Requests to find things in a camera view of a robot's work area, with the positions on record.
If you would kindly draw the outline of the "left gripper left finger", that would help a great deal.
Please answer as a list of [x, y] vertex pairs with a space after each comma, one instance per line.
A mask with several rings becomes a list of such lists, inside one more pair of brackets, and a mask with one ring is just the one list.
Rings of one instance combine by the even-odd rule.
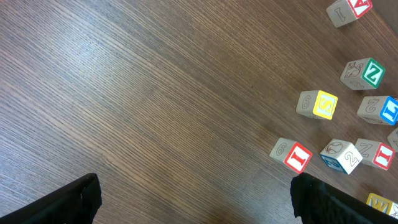
[[1, 223], [93, 223], [102, 206], [98, 176], [89, 173], [1, 217]]

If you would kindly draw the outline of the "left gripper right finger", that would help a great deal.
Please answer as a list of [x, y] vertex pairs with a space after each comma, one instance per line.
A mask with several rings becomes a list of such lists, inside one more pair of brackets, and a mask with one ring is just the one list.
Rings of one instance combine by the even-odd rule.
[[397, 224], [397, 219], [305, 172], [292, 179], [290, 196], [294, 216], [303, 224]]

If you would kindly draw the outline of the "red H letter block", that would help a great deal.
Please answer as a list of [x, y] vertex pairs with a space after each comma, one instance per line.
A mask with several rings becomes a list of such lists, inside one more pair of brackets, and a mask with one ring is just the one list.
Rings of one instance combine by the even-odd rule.
[[301, 174], [310, 162], [312, 153], [297, 141], [279, 138], [269, 156]]

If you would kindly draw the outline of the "block with blue number side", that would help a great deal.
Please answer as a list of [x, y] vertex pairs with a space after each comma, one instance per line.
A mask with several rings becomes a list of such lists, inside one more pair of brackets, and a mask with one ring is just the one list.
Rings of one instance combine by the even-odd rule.
[[329, 168], [350, 174], [363, 160], [357, 148], [348, 141], [332, 139], [320, 152]]

